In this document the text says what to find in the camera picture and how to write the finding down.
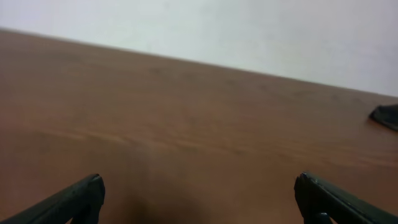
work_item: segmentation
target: white wall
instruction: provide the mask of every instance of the white wall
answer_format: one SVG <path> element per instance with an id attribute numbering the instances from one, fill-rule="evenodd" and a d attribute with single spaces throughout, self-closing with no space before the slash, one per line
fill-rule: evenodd
<path id="1" fill-rule="evenodd" d="M 0 27 L 398 96 L 397 0 L 0 0 Z"/>

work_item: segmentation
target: wall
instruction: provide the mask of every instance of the wall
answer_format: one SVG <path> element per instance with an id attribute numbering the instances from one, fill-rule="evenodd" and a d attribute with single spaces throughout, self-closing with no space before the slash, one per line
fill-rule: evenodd
<path id="1" fill-rule="evenodd" d="M 0 0 L 0 27 L 398 96 L 396 0 Z"/>

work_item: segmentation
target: dark object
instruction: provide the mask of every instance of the dark object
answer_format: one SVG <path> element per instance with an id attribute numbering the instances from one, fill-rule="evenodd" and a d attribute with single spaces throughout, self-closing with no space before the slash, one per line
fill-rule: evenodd
<path id="1" fill-rule="evenodd" d="M 93 174 L 0 224 L 97 224 L 105 187 Z"/>
<path id="2" fill-rule="evenodd" d="M 398 131 L 398 105 L 378 106 L 369 117 L 388 128 Z"/>
<path id="3" fill-rule="evenodd" d="M 398 223 L 398 217 L 380 210 L 308 172 L 294 185 L 304 223 Z"/>

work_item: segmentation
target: brown table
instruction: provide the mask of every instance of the brown table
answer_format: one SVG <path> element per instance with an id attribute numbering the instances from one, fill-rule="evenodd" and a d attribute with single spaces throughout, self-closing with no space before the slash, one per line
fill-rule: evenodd
<path id="1" fill-rule="evenodd" d="M 303 170 L 398 215 L 397 102 L 2 31 L 0 218 L 99 173 L 100 223 L 302 223 Z"/>

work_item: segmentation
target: brown wooden surface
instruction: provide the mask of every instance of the brown wooden surface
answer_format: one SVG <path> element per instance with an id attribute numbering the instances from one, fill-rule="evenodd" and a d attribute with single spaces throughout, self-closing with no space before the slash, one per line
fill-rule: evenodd
<path id="1" fill-rule="evenodd" d="M 303 170 L 398 215 L 398 135 L 367 120 L 397 102 L 2 31 L 0 218 L 99 173 L 100 223 L 302 223 Z"/>

